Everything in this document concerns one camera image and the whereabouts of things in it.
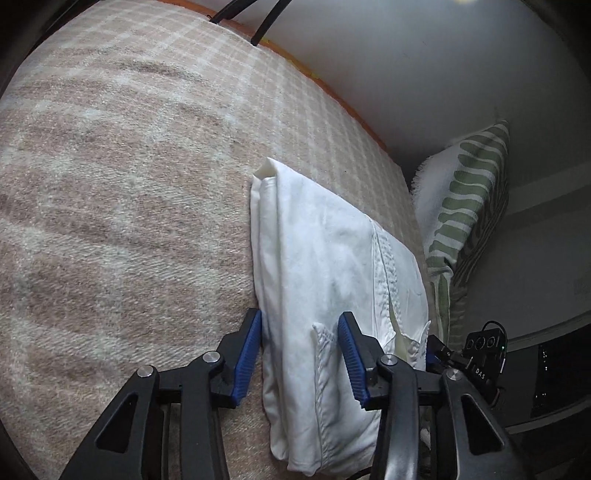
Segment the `white cloth garment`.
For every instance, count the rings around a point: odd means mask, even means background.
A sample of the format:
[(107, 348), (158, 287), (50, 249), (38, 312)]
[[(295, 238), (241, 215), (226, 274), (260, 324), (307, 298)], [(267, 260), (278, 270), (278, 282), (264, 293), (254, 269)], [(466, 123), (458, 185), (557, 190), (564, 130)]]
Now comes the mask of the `white cloth garment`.
[(353, 396), (339, 316), (426, 366), (426, 289), (414, 254), (346, 200), (274, 159), (250, 189), (253, 280), (263, 314), (270, 450), (290, 471), (346, 476), (370, 464), (380, 415)]

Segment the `green striped white pillow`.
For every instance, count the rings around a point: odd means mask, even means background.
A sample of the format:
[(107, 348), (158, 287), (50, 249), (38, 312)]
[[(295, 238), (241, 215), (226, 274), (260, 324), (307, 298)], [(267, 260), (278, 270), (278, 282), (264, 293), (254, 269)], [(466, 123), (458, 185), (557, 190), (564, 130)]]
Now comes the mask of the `green striped white pillow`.
[(429, 157), (412, 182), (440, 338), (453, 348), (470, 277), (509, 202), (510, 124), (499, 120)]

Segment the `pink plaid bed blanket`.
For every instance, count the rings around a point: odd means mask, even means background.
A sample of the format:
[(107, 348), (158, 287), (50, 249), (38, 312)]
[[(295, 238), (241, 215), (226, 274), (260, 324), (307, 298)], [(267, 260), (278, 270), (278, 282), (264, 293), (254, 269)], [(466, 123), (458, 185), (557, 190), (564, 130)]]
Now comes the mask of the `pink plaid bed blanket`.
[(187, 364), (256, 303), (266, 158), (421, 254), (402, 171), (360, 122), (197, 12), (101, 1), (21, 64), (1, 99), (1, 419), (38, 478), (139, 365)]

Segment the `orange bed sheet edge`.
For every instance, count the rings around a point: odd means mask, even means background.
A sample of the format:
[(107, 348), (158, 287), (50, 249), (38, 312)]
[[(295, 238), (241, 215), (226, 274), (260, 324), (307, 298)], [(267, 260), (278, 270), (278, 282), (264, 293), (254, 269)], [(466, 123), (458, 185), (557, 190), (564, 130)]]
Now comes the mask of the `orange bed sheet edge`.
[[(199, 15), (206, 17), (207, 19), (210, 19), (212, 16), (214, 16), (214, 11), (211, 8), (205, 7), (205, 6), (200, 5), (198, 3), (194, 3), (192, 1), (186, 1), (186, 0), (161, 0), (161, 1), (162, 1), (162, 3), (165, 3), (165, 4), (170, 4), (170, 5), (178, 6), (181, 8), (185, 8), (189, 11), (193, 11)], [(358, 122), (360, 124), (360, 126), (363, 128), (363, 131), (368, 133), (370, 135), (370, 137), (372, 137), (372, 139), (378, 144), (378, 146), (384, 152), (387, 151), (387, 146), (384, 143), (384, 141), (380, 138), (379, 135), (377, 135), (377, 133), (372, 129), (372, 127), (370, 127), (370, 125), (365, 120), (363, 120), (362, 116), (358, 112), (356, 112), (356, 110), (351, 105), (349, 105), (348, 102), (346, 102), (344, 99), (342, 99), (342, 97), (339, 96), (338, 93), (335, 93), (335, 90), (332, 89), (332, 87), (329, 86), (327, 83), (325, 83), (325, 81), (322, 80), (322, 78), (319, 77), (317, 73), (312, 71), (310, 67), (305, 65), (303, 62), (301, 62), (299, 59), (297, 59), (297, 57), (294, 57), (294, 55), (291, 55), (290, 52), (287, 52), (287, 50), (284, 50), (283, 48), (276, 45), (276, 43), (273, 43), (273, 41), (270, 41), (266, 37), (263, 37), (263, 39), (260, 40), (259, 46), (266, 48), (267, 50), (273, 51), (274, 54), (279, 55), (284, 60), (287, 60), (287, 62), (290, 63), (291, 66), (293, 66), (295, 69), (297, 69), (297, 71), (300, 71), (301, 74), (303, 74), (305, 77), (307, 77), (308, 79), (311, 79), (311, 81), (313, 81), (315, 84), (317, 84), (318, 87), (321, 88), (325, 92), (326, 95), (329, 95), (329, 97), (331, 97), (336, 102), (338, 102), (339, 105), (341, 105), (342, 108), (344, 108), (346, 110), (346, 113), (348, 113), (349, 116), (351, 116), (353, 119), (356, 120), (356, 122)]]

